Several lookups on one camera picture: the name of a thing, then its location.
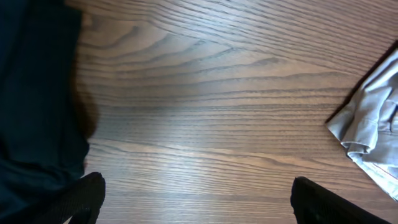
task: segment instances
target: gray cloth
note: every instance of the gray cloth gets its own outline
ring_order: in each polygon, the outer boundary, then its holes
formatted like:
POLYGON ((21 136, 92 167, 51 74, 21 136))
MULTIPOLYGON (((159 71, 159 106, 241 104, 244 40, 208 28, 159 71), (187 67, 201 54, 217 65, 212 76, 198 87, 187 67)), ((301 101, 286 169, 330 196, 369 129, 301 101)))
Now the gray cloth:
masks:
POLYGON ((398 200, 398 49, 375 69, 327 128, 387 194, 398 200))

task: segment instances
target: crumpled gray cloth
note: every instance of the crumpled gray cloth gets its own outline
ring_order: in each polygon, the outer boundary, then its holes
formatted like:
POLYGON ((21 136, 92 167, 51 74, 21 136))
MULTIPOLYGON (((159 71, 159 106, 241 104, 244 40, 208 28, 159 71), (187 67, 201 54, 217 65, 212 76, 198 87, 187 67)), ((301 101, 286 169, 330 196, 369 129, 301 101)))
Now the crumpled gray cloth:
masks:
POLYGON ((347 155, 398 200, 398 49, 326 125, 347 155))

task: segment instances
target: clothing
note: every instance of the clothing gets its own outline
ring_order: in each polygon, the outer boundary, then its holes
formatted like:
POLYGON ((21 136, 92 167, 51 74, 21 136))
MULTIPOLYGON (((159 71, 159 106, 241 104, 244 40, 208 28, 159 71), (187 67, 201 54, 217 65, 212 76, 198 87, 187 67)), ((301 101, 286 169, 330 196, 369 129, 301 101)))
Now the clothing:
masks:
POLYGON ((398 49, 328 123, 347 155, 398 200, 398 49))
POLYGON ((59 0, 0 0, 0 223, 84 173, 69 85, 80 23, 59 0))

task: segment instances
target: wood grain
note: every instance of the wood grain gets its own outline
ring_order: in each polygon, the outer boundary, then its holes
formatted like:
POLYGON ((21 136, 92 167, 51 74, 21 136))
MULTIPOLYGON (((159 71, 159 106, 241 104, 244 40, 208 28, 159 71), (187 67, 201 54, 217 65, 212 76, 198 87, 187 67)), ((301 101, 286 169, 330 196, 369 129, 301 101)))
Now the wood grain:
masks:
POLYGON ((398 38, 398 4, 68 0, 98 223, 295 223, 303 175, 392 222, 325 121, 398 38))

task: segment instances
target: dark cloth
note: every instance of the dark cloth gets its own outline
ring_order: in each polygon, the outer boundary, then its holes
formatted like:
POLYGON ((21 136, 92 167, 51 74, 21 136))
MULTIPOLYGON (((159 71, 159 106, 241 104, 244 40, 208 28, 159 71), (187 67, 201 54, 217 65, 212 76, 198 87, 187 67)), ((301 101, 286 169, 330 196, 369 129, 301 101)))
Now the dark cloth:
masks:
POLYGON ((80 24, 59 0, 0 0, 0 223, 84 173, 69 85, 80 24))

